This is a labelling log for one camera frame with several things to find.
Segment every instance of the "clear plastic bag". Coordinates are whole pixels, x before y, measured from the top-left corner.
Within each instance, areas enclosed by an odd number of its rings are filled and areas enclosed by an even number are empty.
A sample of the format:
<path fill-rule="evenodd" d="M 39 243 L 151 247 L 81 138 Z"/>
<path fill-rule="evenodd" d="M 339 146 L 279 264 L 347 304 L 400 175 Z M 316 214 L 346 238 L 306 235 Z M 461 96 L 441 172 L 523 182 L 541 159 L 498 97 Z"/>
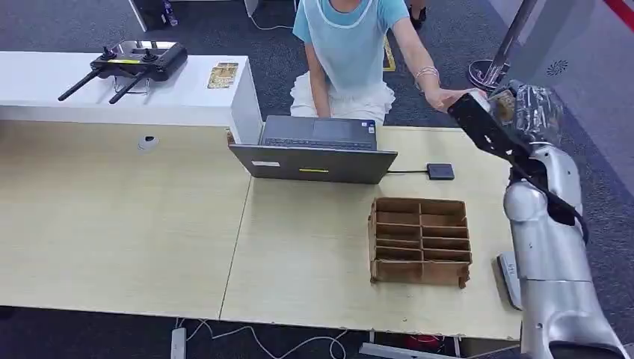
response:
<path fill-rule="evenodd" d="M 525 141 L 561 143 L 564 106 L 553 90 L 511 80 L 491 95 L 490 104 L 492 115 Z"/>

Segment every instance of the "bracelet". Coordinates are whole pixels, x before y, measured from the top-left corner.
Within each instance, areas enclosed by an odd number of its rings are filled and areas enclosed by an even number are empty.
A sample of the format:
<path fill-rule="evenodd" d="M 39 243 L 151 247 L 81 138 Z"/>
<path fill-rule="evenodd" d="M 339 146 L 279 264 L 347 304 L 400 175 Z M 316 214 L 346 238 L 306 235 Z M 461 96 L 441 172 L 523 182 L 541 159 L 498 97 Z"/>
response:
<path fill-rule="evenodd" d="M 420 70 L 418 70 L 418 72 L 414 76 L 414 86 L 416 86 L 416 88 L 419 91 L 422 91 L 422 90 L 420 86 L 418 85 L 418 82 L 416 82 L 416 80 L 418 80 L 418 78 L 423 75 L 434 75 L 438 78 L 438 82 L 440 83 L 440 74 L 438 73 L 438 69 L 436 67 L 433 67 L 433 66 L 422 67 Z"/>

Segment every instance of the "wooden table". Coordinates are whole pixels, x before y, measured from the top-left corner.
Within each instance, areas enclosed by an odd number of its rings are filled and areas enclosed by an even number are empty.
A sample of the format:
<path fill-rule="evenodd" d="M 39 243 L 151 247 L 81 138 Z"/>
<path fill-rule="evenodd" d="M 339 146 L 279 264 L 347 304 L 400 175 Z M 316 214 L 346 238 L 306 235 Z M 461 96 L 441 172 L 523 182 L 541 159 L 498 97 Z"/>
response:
<path fill-rule="evenodd" d="M 253 179 L 222 320 L 517 340 L 520 312 L 500 298 L 493 261 L 512 250 L 502 196 L 508 166 L 457 129 L 384 127 L 393 171 L 452 163 L 455 180 L 388 174 L 378 186 Z M 370 283 L 374 197 L 463 200 L 473 264 L 467 288 Z"/>
<path fill-rule="evenodd" d="M 217 319 L 249 180 L 222 128 L 0 121 L 0 305 Z"/>
<path fill-rule="evenodd" d="M 0 121 L 0 305 L 519 338 L 493 274 L 512 249 L 506 163 L 456 129 L 378 137 L 392 170 L 451 162 L 456 179 L 251 179 L 222 128 Z M 465 201 L 466 289 L 370 283 L 376 196 Z"/>

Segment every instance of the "white counter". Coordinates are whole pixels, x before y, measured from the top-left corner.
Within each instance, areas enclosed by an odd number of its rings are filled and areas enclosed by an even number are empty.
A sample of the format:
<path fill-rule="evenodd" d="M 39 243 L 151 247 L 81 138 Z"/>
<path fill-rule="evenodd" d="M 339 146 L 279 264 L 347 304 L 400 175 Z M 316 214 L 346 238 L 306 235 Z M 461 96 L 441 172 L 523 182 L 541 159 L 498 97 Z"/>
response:
<path fill-rule="evenodd" d="M 0 52 L 7 69 L 0 88 L 0 118 L 80 123 L 226 126 L 238 143 L 256 144 L 262 128 L 253 76 L 246 56 L 189 55 L 166 82 L 150 93 L 127 94 L 114 105 L 113 79 L 93 79 L 63 102 L 57 98 L 90 72 L 99 54 Z M 234 84 L 208 89 L 213 66 L 238 63 Z"/>

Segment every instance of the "white skirt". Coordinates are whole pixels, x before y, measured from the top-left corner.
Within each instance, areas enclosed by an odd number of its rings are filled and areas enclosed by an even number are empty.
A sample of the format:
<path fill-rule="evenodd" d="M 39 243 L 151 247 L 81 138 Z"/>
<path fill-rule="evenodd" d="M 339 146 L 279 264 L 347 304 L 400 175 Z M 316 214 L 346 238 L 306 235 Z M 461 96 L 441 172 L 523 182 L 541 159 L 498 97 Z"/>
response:
<path fill-rule="evenodd" d="M 291 96 L 294 99 L 291 105 L 292 116 L 317 117 L 309 73 L 297 77 L 295 86 L 291 89 Z M 382 125 L 385 114 L 392 109 L 394 99 L 394 91 L 387 87 L 385 82 L 359 96 L 343 96 L 332 86 L 328 88 L 330 116 L 335 118 L 374 120 L 378 125 Z"/>

